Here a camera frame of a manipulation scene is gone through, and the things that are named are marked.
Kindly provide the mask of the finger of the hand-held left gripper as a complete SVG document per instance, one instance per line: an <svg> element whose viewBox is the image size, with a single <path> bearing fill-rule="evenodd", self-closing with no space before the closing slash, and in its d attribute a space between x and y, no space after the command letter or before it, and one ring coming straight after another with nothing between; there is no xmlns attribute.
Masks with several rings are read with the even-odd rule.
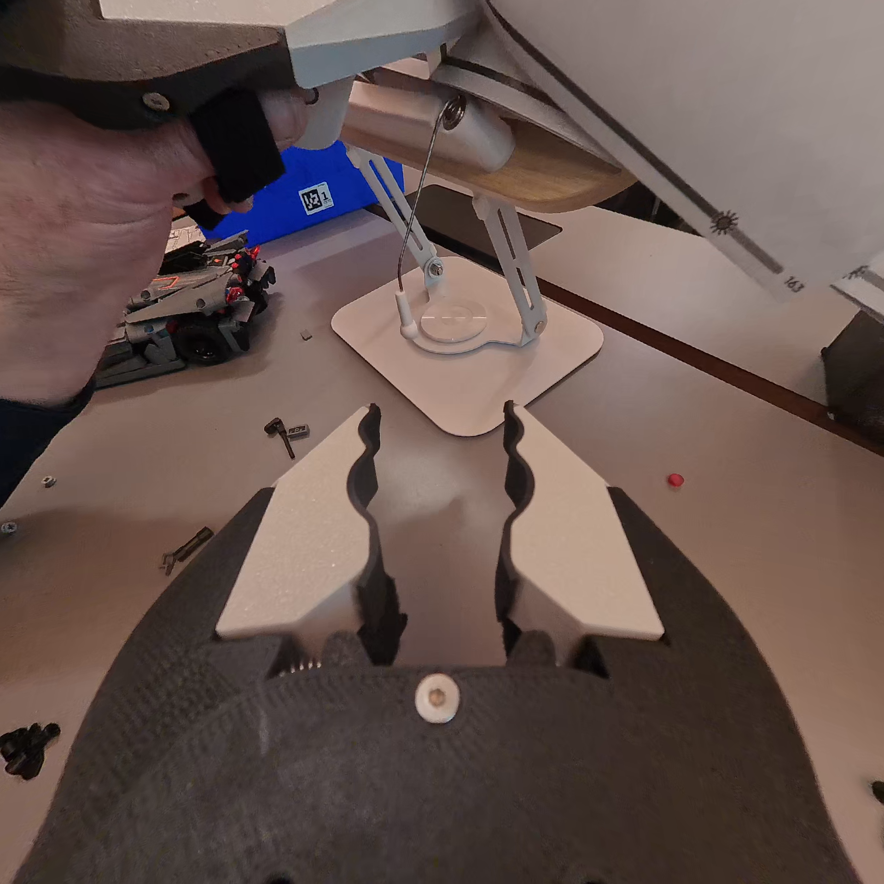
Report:
<svg viewBox="0 0 884 884"><path fill-rule="evenodd" d="M275 28L300 87L430 53L481 19L471 1L102 1L112 21Z"/></svg>

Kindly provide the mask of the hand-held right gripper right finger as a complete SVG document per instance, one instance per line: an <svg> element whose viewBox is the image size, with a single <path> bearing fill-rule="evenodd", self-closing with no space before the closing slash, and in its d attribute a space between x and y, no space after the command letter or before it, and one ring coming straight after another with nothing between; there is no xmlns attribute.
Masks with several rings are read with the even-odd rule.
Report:
<svg viewBox="0 0 884 884"><path fill-rule="evenodd" d="M596 636L657 642L665 629L612 487L525 407L504 405L507 516L494 581L506 657L529 633L554 664Z"/></svg>

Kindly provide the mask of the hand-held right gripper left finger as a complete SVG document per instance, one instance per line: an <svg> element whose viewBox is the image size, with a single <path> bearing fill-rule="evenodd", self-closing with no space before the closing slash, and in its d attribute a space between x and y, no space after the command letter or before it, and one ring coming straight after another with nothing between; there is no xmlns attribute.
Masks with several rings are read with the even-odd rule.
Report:
<svg viewBox="0 0 884 884"><path fill-rule="evenodd" d="M391 666L407 616L384 567L369 505L378 491L381 411L360 407L276 481L227 603L221 639L283 635L319 660L334 633Z"/></svg>

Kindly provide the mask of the grey lego car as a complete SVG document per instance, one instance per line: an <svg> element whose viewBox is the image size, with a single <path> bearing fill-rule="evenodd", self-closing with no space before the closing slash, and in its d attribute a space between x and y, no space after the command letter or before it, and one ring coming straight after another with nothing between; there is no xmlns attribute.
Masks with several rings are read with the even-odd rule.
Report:
<svg viewBox="0 0 884 884"><path fill-rule="evenodd" d="M158 274L126 306L94 372L97 389L211 367L249 352L275 270L242 231L166 252Z"/></svg>

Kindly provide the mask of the person's left forearm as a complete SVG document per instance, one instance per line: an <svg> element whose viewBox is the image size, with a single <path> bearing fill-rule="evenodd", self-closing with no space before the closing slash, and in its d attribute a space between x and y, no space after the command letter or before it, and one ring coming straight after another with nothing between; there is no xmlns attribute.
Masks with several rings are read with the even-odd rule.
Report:
<svg viewBox="0 0 884 884"><path fill-rule="evenodd" d="M1 400L1 505L53 439L82 413L94 389L91 380L72 399L54 406Z"/></svg>

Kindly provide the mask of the dark grey lego connector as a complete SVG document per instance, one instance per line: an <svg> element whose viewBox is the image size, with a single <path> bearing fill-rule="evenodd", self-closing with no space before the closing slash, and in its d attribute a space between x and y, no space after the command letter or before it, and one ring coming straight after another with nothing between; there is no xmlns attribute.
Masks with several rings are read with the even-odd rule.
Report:
<svg viewBox="0 0 884 884"><path fill-rule="evenodd" d="M183 545L172 551L165 552L159 566L160 569L166 576L170 576L178 565L186 562L195 552L206 545L213 536L215 536L215 532L208 526L201 528L185 541Z"/></svg>

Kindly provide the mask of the scattered black lego pins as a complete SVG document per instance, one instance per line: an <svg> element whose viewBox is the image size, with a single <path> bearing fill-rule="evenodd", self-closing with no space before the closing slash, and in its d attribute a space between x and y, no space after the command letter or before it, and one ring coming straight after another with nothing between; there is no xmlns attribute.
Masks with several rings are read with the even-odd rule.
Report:
<svg viewBox="0 0 884 884"><path fill-rule="evenodd" d="M1 735L1 756L6 774L25 781L36 778L45 761L45 751L61 734L60 725L35 722Z"/></svg>

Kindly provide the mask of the person's left hand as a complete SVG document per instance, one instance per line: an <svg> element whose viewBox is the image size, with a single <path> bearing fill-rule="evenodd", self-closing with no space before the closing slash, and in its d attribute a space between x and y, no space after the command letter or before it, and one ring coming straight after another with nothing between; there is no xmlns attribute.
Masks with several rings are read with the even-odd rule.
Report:
<svg viewBox="0 0 884 884"><path fill-rule="evenodd" d="M92 376L127 301L155 275L175 197L225 204L193 131L112 132L2 104L1 394L55 406Z"/></svg>

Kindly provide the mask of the blue storage bin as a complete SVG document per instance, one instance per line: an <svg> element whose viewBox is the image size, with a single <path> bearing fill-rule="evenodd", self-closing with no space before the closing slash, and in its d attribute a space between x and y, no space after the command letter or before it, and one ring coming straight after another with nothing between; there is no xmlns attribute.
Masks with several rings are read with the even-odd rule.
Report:
<svg viewBox="0 0 884 884"><path fill-rule="evenodd" d="M376 203L370 186L337 140L330 147L297 147L282 153L285 174L259 191L247 213L232 213L206 238L226 238L248 231L250 246L323 224Z"/></svg>

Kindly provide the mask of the white book stand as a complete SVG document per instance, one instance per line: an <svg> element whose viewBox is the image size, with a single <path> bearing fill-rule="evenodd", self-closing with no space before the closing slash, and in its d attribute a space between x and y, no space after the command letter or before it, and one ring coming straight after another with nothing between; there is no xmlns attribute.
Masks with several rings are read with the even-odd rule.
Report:
<svg viewBox="0 0 884 884"><path fill-rule="evenodd" d="M591 360L599 326L540 293L517 209L565 213L635 183L530 80L489 26L439 50L429 78L392 65L352 86L343 135L403 237L396 279L331 325L442 431L480 436ZM501 268L442 258L387 158L468 188Z"/></svg>

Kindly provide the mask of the open instruction booklet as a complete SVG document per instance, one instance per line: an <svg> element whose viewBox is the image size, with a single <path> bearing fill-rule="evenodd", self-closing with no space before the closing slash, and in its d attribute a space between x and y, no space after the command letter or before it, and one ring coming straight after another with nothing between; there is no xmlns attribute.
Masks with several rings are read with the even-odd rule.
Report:
<svg viewBox="0 0 884 884"><path fill-rule="evenodd" d="M524 81L774 296L882 318L882 2L477 6L469 90Z"/></svg>

